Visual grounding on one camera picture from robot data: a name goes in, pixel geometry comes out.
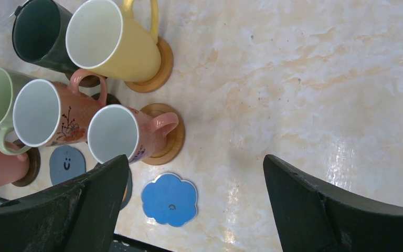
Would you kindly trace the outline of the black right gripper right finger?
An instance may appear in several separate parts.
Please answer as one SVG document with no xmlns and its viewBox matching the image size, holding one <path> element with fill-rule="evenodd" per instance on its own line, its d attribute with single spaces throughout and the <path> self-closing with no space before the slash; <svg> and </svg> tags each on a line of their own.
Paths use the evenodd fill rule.
<svg viewBox="0 0 403 252">
<path fill-rule="evenodd" d="M 283 251 L 403 251 L 403 207 L 344 190 L 272 154 L 263 171 Z"/>
</svg>

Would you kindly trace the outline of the walnut grooved round coaster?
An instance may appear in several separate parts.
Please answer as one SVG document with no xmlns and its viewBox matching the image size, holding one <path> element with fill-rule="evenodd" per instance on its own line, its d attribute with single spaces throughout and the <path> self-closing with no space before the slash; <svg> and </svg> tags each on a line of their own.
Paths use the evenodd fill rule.
<svg viewBox="0 0 403 252">
<path fill-rule="evenodd" d="M 29 160 L 28 172 L 23 178 L 12 183 L 18 187 L 24 187 L 31 184 L 36 179 L 41 166 L 41 157 L 38 148 L 31 148 L 26 153 Z"/>
</svg>

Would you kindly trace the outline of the small grey blue mug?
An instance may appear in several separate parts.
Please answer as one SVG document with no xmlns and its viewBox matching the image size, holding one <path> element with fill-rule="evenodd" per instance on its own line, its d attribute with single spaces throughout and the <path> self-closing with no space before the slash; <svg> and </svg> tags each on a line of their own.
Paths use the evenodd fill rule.
<svg viewBox="0 0 403 252">
<path fill-rule="evenodd" d="M 152 117 L 140 110 L 111 104 L 101 108 L 88 127 L 88 147 L 101 164 L 125 155 L 129 163 L 165 148 L 167 135 L 179 124 L 174 112 Z"/>
</svg>

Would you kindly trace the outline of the dark walnut round coaster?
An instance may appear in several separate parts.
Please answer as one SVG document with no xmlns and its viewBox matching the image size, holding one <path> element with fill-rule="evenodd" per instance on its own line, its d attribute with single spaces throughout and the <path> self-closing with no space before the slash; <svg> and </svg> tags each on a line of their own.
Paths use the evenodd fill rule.
<svg viewBox="0 0 403 252">
<path fill-rule="evenodd" d="M 96 93 L 94 95 L 91 96 L 94 100 L 98 100 L 100 98 L 100 93 Z M 106 105 L 111 105 L 111 104 L 121 104 L 121 102 L 119 101 L 119 99 L 108 93 L 107 94 L 107 98 L 106 98 Z"/>
</svg>

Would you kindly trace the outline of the grey smiley silicone coaster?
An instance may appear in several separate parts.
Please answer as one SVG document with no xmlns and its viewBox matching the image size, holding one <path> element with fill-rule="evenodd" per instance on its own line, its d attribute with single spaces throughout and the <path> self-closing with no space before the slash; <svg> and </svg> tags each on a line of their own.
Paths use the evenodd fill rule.
<svg viewBox="0 0 403 252">
<path fill-rule="evenodd" d="M 57 147 L 49 159 L 50 179 L 53 186 L 86 172 L 83 154 L 69 145 Z"/>
</svg>

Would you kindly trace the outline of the brown mug white interior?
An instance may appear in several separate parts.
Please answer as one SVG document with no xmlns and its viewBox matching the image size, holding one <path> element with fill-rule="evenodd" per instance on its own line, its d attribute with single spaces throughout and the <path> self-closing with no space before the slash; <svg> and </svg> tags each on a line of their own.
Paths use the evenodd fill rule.
<svg viewBox="0 0 403 252">
<path fill-rule="evenodd" d="M 96 100 L 79 90 L 85 77 L 100 81 L 100 96 Z M 107 104 L 105 77 L 78 69 L 68 85 L 35 79 L 17 95 L 13 109 L 13 124 L 18 138 L 29 147 L 58 146 L 86 142 L 92 117 Z"/>
</svg>

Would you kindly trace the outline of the light brown round coaster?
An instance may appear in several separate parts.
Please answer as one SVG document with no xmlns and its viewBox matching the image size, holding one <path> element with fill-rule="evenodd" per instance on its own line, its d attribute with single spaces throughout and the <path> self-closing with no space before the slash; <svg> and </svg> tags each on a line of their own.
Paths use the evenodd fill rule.
<svg viewBox="0 0 403 252">
<path fill-rule="evenodd" d="M 168 81 L 174 66 L 173 52 L 168 42 L 160 36 L 157 47 L 161 54 L 161 65 L 157 74 L 147 81 L 125 82 L 125 85 L 131 90 L 138 93 L 149 93 L 159 89 Z"/>
</svg>

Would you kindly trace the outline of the light green mug front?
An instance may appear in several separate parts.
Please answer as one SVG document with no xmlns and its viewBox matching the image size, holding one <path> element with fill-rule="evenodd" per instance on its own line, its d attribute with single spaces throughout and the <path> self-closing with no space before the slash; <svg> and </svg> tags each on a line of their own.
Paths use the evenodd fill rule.
<svg viewBox="0 0 403 252">
<path fill-rule="evenodd" d="M 30 149 L 25 145 L 14 151 L 7 146 L 5 138 L 14 131 L 15 99 L 21 89 L 34 79 L 34 76 L 0 67 L 0 151 L 6 155 L 21 155 Z"/>
</svg>

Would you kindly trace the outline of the tan wooden round coaster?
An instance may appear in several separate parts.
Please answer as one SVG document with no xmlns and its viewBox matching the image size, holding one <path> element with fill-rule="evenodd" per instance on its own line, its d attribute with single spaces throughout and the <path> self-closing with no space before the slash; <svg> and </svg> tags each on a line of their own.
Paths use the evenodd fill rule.
<svg viewBox="0 0 403 252">
<path fill-rule="evenodd" d="M 166 136 L 166 145 L 160 151 L 155 152 L 148 158 L 142 160 L 143 163 L 149 165 L 163 165 L 172 161 L 184 145 L 185 126 L 180 113 L 168 104 L 151 103 L 141 109 L 142 112 L 150 116 L 158 116 L 166 112 L 176 113 L 179 118 L 178 126 Z"/>
</svg>

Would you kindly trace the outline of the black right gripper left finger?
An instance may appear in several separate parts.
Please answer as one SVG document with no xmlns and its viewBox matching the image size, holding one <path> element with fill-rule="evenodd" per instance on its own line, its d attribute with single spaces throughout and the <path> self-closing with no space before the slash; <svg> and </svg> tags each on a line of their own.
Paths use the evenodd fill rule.
<svg viewBox="0 0 403 252">
<path fill-rule="evenodd" d="M 0 251 L 109 251 L 129 178 L 119 155 L 0 205 Z"/>
</svg>

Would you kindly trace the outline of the dark green mug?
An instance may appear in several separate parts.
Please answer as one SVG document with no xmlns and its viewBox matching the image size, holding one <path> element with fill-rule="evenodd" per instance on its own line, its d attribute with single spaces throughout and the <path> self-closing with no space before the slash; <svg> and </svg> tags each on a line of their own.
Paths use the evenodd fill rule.
<svg viewBox="0 0 403 252">
<path fill-rule="evenodd" d="M 32 0 L 15 10 L 12 44 L 23 61 L 71 75 L 79 69 L 66 50 L 72 13 L 51 0 Z"/>
</svg>

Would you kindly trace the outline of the blue cloud shaped coaster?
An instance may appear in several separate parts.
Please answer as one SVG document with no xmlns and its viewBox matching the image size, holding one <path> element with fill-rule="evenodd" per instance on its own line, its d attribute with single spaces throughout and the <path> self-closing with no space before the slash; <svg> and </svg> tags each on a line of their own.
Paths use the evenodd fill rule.
<svg viewBox="0 0 403 252">
<path fill-rule="evenodd" d="M 141 200 L 144 214 L 161 225 L 182 227 L 198 214 L 196 186 L 171 172 L 147 183 Z"/>
</svg>

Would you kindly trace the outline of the yellow mug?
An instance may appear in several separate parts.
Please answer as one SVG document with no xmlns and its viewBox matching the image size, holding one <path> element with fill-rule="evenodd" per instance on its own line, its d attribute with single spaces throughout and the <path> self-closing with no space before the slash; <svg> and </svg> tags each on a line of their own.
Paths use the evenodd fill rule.
<svg viewBox="0 0 403 252">
<path fill-rule="evenodd" d="M 158 3 L 150 2 L 151 26 L 134 19 L 133 1 L 90 0 L 73 13 L 66 30 L 66 50 L 82 69 L 128 82 L 152 79 L 161 66 Z"/>
</svg>

